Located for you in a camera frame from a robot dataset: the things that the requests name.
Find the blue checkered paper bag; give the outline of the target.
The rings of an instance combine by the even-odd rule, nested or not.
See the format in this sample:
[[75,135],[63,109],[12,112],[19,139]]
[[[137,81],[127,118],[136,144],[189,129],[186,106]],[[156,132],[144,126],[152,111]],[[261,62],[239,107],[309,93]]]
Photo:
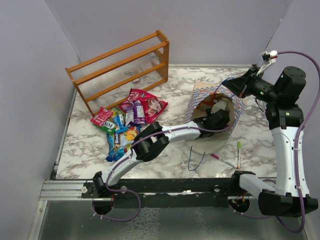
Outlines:
[[211,94],[219,94],[220,98],[218,100],[223,100],[227,103],[223,113],[229,116],[229,122],[226,124],[229,129],[223,132],[214,133],[208,138],[187,140],[185,142],[188,147],[192,148],[192,152],[201,155],[216,154],[219,150],[225,147],[245,108],[243,100],[236,96],[233,96],[233,93],[227,88],[197,81],[194,84],[192,94],[187,106],[184,118],[185,123],[197,118],[206,118],[208,115],[210,115],[211,109],[202,111],[196,109],[196,107],[204,98]]

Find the orange snack box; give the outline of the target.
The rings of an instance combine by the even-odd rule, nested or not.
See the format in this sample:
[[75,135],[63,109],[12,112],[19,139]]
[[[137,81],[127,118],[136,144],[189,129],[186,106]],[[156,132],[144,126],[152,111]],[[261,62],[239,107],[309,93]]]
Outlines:
[[211,110],[212,107],[218,102],[219,98],[219,94],[210,94],[197,105],[196,109],[200,111],[206,111],[207,109]]

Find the red pink snack bag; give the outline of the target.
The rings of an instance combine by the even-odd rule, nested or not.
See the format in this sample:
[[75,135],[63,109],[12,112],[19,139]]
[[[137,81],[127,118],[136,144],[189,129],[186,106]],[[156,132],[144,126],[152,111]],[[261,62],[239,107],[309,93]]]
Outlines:
[[153,123],[168,106],[168,102],[137,88],[130,90],[127,100],[129,102],[140,101],[147,124]]

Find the purple snack bag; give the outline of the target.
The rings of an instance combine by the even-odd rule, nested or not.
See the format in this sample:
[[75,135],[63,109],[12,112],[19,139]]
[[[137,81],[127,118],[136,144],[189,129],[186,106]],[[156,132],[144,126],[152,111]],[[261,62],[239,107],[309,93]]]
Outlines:
[[119,108],[125,113],[126,127],[145,126],[147,124],[145,111],[139,100],[124,102],[119,105]]

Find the small blue snack packet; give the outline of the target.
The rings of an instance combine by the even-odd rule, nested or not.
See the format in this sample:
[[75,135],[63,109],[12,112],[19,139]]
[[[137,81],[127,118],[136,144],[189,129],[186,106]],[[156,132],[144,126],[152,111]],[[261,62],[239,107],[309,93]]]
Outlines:
[[114,124],[116,125],[115,133],[121,134],[128,130],[128,127],[126,127],[125,119],[123,114],[116,114],[113,117]]

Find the blue gummy snack bag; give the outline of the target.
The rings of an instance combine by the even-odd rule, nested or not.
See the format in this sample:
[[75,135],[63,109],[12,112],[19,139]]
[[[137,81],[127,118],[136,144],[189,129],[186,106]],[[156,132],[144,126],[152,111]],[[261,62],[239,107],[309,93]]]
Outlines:
[[121,159],[133,144],[135,137],[141,132],[140,126],[129,127],[122,133],[106,134],[109,151],[107,162],[116,162]]

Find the green snack bag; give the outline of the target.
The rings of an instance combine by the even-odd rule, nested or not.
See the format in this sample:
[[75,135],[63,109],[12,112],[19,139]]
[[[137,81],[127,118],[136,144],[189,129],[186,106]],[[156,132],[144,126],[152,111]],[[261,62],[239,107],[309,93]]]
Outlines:
[[102,126],[97,126],[95,124],[93,124],[94,126],[96,126],[97,128],[101,129],[102,131],[106,132],[109,135],[113,135],[115,133],[116,130],[116,125],[115,122],[113,120],[113,117],[115,117],[116,115],[123,115],[123,118],[125,120],[125,113],[118,107],[113,107],[110,111],[112,111],[112,116],[104,122],[104,124]]

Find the red candy packet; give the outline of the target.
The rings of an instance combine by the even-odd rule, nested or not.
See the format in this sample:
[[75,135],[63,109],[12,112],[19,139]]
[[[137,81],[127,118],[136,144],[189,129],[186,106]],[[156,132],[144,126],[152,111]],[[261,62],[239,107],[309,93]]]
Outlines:
[[90,122],[98,127],[101,127],[105,121],[107,121],[111,116],[113,115],[113,112],[104,108],[100,107],[98,114],[95,115]]

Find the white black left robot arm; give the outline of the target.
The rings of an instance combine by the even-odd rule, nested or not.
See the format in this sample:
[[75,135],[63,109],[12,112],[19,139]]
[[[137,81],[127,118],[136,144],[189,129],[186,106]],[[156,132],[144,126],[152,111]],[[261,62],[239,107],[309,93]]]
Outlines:
[[124,156],[108,170],[99,171],[93,176],[94,193],[101,198],[106,197],[123,175],[138,164],[157,158],[168,144],[209,138],[231,128],[229,122],[229,112],[220,109],[181,125],[161,126],[159,122],[152,123],[135,137]]

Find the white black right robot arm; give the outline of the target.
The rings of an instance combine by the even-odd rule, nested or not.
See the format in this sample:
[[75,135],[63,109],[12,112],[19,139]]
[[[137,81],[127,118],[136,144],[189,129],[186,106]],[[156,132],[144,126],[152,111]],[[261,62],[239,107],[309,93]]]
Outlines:
[[318,200],[310,197],[303,157],[303,111],[296,103],[306,85],[306,73],[295,66],[283,69],[275,84],[263,80],[259,68],[251,67],[244,75],[228,80],[223,86],[239,98],[254,96],[266,103],[265,116],[276,152],[276,184],[274,187],[251,171],[237,170],[229,189],[240,196],[248,192],[258,200],[265,216],[301,217],[318,209]]

